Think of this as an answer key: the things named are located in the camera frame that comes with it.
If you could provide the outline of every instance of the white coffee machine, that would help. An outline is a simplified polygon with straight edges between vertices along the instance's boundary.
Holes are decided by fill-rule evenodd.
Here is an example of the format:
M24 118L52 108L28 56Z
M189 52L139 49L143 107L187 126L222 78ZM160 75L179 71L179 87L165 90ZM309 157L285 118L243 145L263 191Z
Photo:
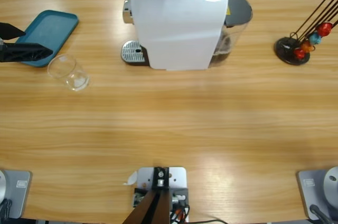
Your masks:
M166 70L207 69L226 19L228 0L126 0L123 17L138 41L124 44L128 64Z

